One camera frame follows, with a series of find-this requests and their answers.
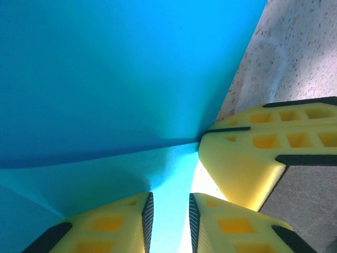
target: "blue surface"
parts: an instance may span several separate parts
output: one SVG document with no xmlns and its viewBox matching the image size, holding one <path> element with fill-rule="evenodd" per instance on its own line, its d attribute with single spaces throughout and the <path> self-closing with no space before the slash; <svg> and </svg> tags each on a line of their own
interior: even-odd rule
<svg viewBox="0 0 337 253">
<path fill-rule="evenodd" d="M 193 143 L 59 166 L 0 170 L 0 252 L 20 252 L 64 217 L 143 191 L 154 195 L 151 252 L 177 252 L 196 149 Z"/>
<path fill-rule="evenodd" d="M 184 144 L 214 122 L 264 5 L 2 1 L 0 252 L 144 190 L 152 252 L 176 252 L 197 160 Z"/>
<path fill-rule="evenodd" d="M 197 141 L 265 0 L 3 1 L 0 167 Z"/>
</svg>

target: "black edge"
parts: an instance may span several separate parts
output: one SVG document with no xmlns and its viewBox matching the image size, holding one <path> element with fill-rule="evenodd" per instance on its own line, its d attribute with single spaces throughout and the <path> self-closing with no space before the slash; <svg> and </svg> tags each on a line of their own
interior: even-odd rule
<svg viewBox="0 0 337 253">
<path fill-rule="evenodd" d="M 317 98 L 317 99 L 304 99 L 304 100 L 296 100 L 296 101 L 285 101 L 285 102 L 276 102 L 265 104 L 264 108 L 274 108 L 274 107 L 282 107 L 289 105 L 300 105 L 300 104 L 313 104 L 313 103 L 323 103 L 337 106 L 337 96 L 329 96 L 326 98 Z"/>
<path fill-rule="evenodd" d="M 49 253 L 72 228 L 70 222 L 60 223 L 48 228 L 32 242 L 22 253 Z"/>
<path fill-rule="evenodd" d="M 150 192 L 147 196 L 147 200 L 145 202 L 145 206 L 142 212 L 145 253 L 150 252 L 152 225 L 153 225 L 153 211 L 154 211 L 153 193 Z"/>
<path fill-rule="evenodd" d="M 272 228 L 294 253 L 317 253 L 296 232 L 278 225 L 272 225 Z"/>
<path fill-rule="evenodd" d="M 224 132 L 236 132 L 236 131 L 249 131 L 251 129 L 250 126 L 244 126 L 241 128 L 220 128 L 220 129 L 209 129 L 207 130 L 205 134 L 207 133 L 224 133 Z"/>
<path fill-rule="evenodd" d="M 193 253 L 198 251 L 200 212 L 193 193 L 190 193 L 189 218 Z"/>
<path fill-rule="evenodd" d="M 337 166 L 337 154 L 281 154 L 275 160 L 287 166 Z"/>
</svg>

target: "gray carpet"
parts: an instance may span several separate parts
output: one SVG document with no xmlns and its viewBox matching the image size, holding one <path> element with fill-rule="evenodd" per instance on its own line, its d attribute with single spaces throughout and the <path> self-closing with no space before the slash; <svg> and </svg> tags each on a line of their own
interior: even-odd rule
<svg viewBox="0 0 337 253">
<path fill-rule="evenodd" d="M 289 223 L 318 253 L 337 253 L 337 168 L 289 167 L 260 212 Z"/>
</svg>

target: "rectangular hole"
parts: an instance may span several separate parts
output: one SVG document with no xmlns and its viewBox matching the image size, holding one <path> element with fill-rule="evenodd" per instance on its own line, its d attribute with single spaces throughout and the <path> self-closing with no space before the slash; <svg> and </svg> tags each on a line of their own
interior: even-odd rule
<svg viewBox="0 0 337 253">
<path fill-rule="evenodd" d="M 250 221 L 245 218 L 223 218 L 217 224 L 223 233 L 256 233 Z"/>
<path fill-rule="evenodd" d="M 319 132 L 317 135 L 325 147 L 337 147 L 337 131 Z"/>
<path fill-rule="evenodd" d="M 236 137 L 235 136 L 228 136 L 228 137 L 224 137 L 224 139 L 231 141 L 231 142 L 235 142 L 236 141 Z"/>
<path fill-rule="evenodd" d="M 251 116 L 252 123 L 268 123 L 274 122 L 274 117 L 271 113 L 259 113 Z"/>
<path fill-rule="evenodd" d="M 235 251 L 237 253 L 279 253 L 270 244 L 235 244 Z"/>
<path fill-rule="evenodd" d="M 254 136 L 253 145 L 258 149 L 277 149 L 281 147 L 281 143 L 277 134 Z"/>
<path fill-rule="evenodd" d="M 309 119 L 325 119 L 335 116 L 335 113 L 327 108 L 306 109 L 305 113 L 307 114 Z"/>
<path fill-rule="evenodd" d="M 307 133 L 290 133 L 286 135 L 292 148 L 311 148 L 313 144 Z"/>
<path fill-rule="evenodd" d="M 124 217 L 121 216 L 102 215 L 91 221 L 88 230 L 117 232 L 121 228 L 123 221 Z"/>
<path fill-rule="evenodd" d="M 300 115 L 295 110 L 279 112 L 282 121 L 300 120 Z"/>
<path fill-rule="evenodd" d="M 81 240 L 75 245 L 71 253 L 110 253 L 114 245 L 113 241 Z"/>
</svg>

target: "speckled floor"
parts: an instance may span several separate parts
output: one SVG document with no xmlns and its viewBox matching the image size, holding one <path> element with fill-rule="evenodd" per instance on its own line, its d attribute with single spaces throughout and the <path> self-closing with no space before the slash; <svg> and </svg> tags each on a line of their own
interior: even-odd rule
<svg viewBox="0 0 337 253">
<path fill-rule="evenodd" d="M 217 120 L 260 103 L 323 96 L 337 96 L 337 1 L 268 0 Z M 201 165 L 192 191 L 223 198 Z M 190 242 L 186 223 L 179 252 L 192 252 Z"/>
</svg>

